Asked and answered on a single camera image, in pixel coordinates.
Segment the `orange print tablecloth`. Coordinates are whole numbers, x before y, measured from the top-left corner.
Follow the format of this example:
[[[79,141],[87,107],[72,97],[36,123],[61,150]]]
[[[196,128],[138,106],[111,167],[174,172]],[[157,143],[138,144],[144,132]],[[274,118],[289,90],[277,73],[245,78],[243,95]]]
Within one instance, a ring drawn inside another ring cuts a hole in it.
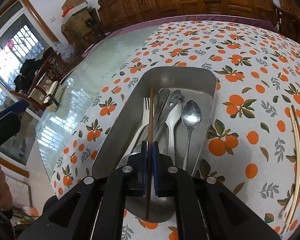
[[[217,21],[165,23],[110,70],[125,45],[110,46],[80,78],[94,101],[57,161],[51,184],[63,196],[92,164],[143,74],[160,66],[196,67],[216,77],[212,135],[204,169],[282,232],[280,211],[294,189],[296,153],[289,110],[300,126],[300,44],[251,25]]]

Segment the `dark steel spoon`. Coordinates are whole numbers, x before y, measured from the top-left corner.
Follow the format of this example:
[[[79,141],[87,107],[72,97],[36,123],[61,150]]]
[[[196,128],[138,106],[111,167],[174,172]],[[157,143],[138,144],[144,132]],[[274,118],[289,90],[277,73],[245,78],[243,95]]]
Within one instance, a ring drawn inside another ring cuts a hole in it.
[[[187,130],[187,143],[185,155],[183,159],[183,170],[187,170],[187,163],[189,158],[191,134],[193,130],[199,125],[201,120],[201,111],[198,104],[194,100],[189,100],[183,107],[181,113],[181,121]]]

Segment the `small wooden chair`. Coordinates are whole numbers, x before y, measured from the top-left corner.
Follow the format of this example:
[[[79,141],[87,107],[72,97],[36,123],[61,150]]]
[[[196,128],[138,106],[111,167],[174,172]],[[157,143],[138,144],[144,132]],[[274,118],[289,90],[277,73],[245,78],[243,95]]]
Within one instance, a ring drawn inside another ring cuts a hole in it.
[[[10,93],[44,111],[48,91],[55,81],[61,81],[66,63],[53,48],[43,52],[40,59],[26,59],[14,80]]]

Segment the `matte steel spoon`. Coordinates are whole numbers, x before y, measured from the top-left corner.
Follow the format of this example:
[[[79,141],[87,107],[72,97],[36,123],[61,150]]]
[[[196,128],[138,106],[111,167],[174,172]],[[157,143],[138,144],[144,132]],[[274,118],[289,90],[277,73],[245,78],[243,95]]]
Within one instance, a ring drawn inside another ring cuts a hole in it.
[[[168,156],[171,157],[173,165],[175,165],[175,139],[174,139],[174,129],[176,124],[181,118],[182,113],[182,103],[178,101],[178,103],[174,106],[174,108],[170,111],[167,119],[165,121],[168,127]]]

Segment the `carved wooden bench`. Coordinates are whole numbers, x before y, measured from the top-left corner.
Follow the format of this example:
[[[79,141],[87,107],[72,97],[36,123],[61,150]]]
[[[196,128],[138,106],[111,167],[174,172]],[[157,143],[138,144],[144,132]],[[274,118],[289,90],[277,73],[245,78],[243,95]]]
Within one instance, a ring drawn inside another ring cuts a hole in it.
[[[105,31],[181,15],[230,15],[275,23],[273,0],[98,0]]]

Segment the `white ceramic spoon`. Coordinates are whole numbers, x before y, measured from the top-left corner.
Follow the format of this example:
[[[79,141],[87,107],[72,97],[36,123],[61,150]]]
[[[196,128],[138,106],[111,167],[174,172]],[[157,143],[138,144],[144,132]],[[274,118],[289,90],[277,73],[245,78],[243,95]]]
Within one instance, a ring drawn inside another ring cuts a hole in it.
[[[284,212],[283,212],[283,217],[285,220],[287,220],[287,217],[288,217],[288,214],[289,214],[289,211],[291,209],[291,206],[292,206],[292,202],[293,202],[293,197],[294,197],[294,192],[293,194],[291,195],[289,201],[288,201],[288,204],[286,205],[285,209],[284,209]]]

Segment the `dark brown chopstick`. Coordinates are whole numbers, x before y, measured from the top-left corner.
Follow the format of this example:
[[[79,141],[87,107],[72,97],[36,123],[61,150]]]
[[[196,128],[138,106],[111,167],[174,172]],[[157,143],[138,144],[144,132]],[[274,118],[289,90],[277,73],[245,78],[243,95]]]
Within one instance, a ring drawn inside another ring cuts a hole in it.
[[[295,122],[296,122],[296,126],[298,128],[298,133],[299,133],[299,138],[300,138],[300,126],[299,126],[298,116],[296,114],[296,110],[295,110],[294,105],[291,105],[291,109],[292,109],[292,112],[293,112],[293,115],[294,115],[294,119],[295,119]]]
[[[147,141],[147,180],[146,180],[146,220],[149,219],[149,207],[152,187],[152,144],[153,144],[153,87],[150,88],[150,109]]]

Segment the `white plastic fork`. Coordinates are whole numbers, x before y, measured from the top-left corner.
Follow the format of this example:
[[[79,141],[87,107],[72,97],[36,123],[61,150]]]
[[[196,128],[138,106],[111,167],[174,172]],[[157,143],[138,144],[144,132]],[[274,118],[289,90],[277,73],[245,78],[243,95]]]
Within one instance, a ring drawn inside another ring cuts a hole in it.
[[[132,152],[143,129],[149,124],[149,115],[150,115],[150,98],[143,98],[143,113],[142,113],[141,126],[136,131],[132,141],[130,142],[130,145],[128,146],[128,148],[126,149],[123,155],[123,158]]]

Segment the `grey metal tray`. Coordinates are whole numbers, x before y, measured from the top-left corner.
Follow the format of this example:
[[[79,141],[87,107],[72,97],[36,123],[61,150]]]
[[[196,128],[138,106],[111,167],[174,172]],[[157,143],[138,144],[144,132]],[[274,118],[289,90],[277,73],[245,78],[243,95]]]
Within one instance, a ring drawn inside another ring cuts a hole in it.
[[[196,67],[157,67],[141,77],[93,164],[99,223],[124,209],[149,222],[201,217],[193,177],[213,111],[216,77]]]

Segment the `smiley handle steel spoon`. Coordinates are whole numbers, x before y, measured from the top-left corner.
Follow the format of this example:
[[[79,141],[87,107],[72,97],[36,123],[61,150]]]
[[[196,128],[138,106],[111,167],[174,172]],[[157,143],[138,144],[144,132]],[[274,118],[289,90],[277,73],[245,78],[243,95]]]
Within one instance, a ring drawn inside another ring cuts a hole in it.
[[[162,124],[165,122],[169,113],[176,106],[176,104],[181,99],[181,97],[182,97],[182,93],[180,90],[175,90],[169,94],[169,96],[164,104],[164,107],[160,112],[160,116],[159,116],[158,120],[155,122],[155,126],[153,129],[153,139],[155,138],[155,136],[156,136],[157,132],[159,131],[159,129],[161,128]]]

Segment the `barred window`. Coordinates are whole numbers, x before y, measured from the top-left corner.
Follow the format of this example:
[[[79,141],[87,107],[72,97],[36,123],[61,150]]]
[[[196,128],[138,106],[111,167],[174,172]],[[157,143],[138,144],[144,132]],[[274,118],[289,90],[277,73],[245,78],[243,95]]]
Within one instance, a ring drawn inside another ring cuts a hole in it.
[[[10,91],[26,59],[40,59],[53,47],[53,41],[25,9],[10,18],[0,18],[0,110],[8,101],[16,101]]]

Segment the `light wooden chopstick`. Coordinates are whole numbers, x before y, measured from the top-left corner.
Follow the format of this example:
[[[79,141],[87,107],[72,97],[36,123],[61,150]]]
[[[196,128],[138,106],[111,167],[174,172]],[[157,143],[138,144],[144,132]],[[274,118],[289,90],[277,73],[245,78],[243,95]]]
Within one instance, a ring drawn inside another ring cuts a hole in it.
[[[294,213],[296,211],[298,197],[300,193],[300,133],[298,127],[298,119],[296,116],[295,108],[291,105],[291,109],[289,110],[290,119],[293,128],[293,135],[294,135],[294,144],[295,144],[295,151],[296,151],[296,169],[295,169],[295,187],[294,192],[291,194],[288,204],[285,207],[283,217],[285,218],[285,226],[282,230],[283,233],[286,233],[290,227],[292,222]]]
[[[300,191],[300,138],[298,133],[298,128],[296,126],[296,122],[294,119],[294,115],[292,111],[289,111],[290,113],[290,119],[292,123],[292,129],[293,129],[293,136],[294,136],[294,145],[295,145],[295,151],[296,151],[296,162],[295,162],[295,176],[294,176],[294,197],[291,209],[289,211],[287,220],[285,220],[286,223],[291,221],[293,215],[294,215],[294,209],[296,207],[296,202],[298,201],[299,197],[299,191]]]

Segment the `stacked cardboard boxes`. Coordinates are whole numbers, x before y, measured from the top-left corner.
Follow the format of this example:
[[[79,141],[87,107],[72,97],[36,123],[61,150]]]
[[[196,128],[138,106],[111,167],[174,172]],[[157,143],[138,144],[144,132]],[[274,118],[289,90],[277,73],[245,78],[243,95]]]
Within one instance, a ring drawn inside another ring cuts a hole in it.
[[[87,0],[66,0],[62,5],[61,33],[77,51],[84,51],[100,37],[96,9]]]

